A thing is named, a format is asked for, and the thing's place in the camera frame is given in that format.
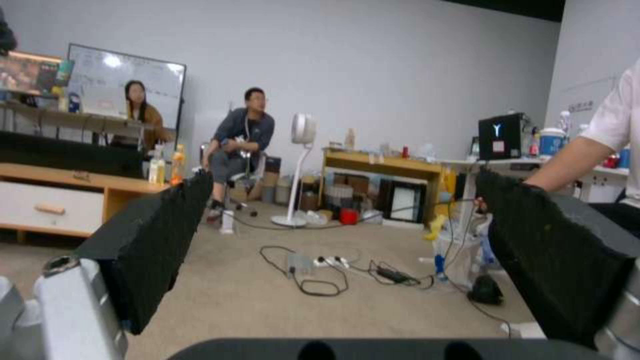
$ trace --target gray pants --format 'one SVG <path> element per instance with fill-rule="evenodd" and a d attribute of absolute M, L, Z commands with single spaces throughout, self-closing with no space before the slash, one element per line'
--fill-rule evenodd
<path fill-rule="evenodd" d="M 238 154 L 227 154 L 223 150 L 217 150 L 209 155 L 209 169 L 214 183 L 226 184 L 230 177 L 245 173 L 247 166 L 247 159 Z"/>

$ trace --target ceiling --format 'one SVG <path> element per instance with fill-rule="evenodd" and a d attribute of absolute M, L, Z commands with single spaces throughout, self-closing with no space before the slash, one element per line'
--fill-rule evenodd
<path fill-rule="evenodd" d="M 564 0 L 443 0 L 479 8 L 561 22 Z"/>

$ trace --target white drawer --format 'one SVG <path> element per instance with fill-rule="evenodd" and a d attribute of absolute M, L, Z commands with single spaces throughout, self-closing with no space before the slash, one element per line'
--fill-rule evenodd
<path fill-rule="evenodd" d="M 0 181 L 0 224 L 91 234 L 102 224 L 103 202 L 101 193 Z"/>

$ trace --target orange bottle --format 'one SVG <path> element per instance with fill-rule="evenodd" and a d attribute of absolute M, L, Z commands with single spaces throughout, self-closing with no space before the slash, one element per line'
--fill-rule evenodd
<path fill-rule="evenodd" d="M 171 185 L 177 185 L 182 182 L 182 174 L 184 172 L 184 145 L 178 144 L 176 151 L 173 153 L 171 162 Z"/>

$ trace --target white shirt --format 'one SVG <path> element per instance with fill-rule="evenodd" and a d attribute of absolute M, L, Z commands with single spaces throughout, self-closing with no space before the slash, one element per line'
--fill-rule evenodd
<path fill-rule="evenodd" d="M 630 144 L 627 198 L 623 202 L 640 208 L 640 60 L 622 74 L 618 87 L 600 105 L 581 136 L 618 152 Z"/>

